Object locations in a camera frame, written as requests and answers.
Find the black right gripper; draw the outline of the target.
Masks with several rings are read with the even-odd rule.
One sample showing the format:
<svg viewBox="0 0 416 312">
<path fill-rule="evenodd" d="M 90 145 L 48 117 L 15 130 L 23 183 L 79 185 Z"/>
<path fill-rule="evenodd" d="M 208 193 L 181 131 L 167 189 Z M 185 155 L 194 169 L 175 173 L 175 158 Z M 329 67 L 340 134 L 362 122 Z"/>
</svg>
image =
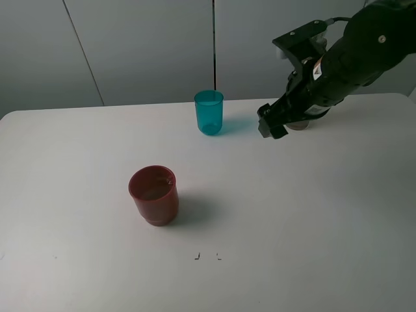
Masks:
<svg viewBox="0 0 416 312">
<path fill-rule="evenodd" d="M 310 122 L 311 120 L 321 118 L 328 113 L 327 111 L 316 117 L 307 117 L 304 114 L 305 110 L 311 105 L 323 106 L 323 104 L 314 104 L 310 91 L 307 88 L 308 82 L 308 74 L 304 79 L 294 70 L 288 77 L 284 95 L 272 105 L 272 108 L 269 103 L 258 108 L 258 130 L 263 138 L 271 137 L 275 140 L 283 138 L 288 135 L 284 125 L 302 120 L 309 120 Z"/>
</svg>

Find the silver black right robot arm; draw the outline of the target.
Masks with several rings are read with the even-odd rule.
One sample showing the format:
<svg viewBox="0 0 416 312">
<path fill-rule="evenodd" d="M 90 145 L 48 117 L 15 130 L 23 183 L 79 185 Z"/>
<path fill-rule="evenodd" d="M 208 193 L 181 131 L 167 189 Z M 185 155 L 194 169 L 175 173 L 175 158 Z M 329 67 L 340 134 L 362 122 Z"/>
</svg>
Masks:
<svg viewBox="0 0 416 312">
<path fill-rule="evenodd" d="M 375 1 L 351 18 L 313 20 L 272 43 L 294 70 L 285 93 L 257 110 L 263 137 L 304 129 L 415 53 L 414 1 Z"/>
</svg>

